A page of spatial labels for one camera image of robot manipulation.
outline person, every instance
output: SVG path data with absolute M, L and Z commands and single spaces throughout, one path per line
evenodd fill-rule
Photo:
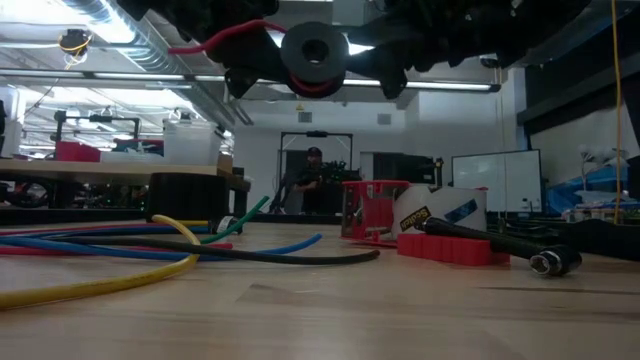
M 322 206 L 322 150 L 313 146 L 307 150 L 307 166 L 298 173 L 298 180 L 293 191 L 304 193 L 302 211 L 316 213 Z

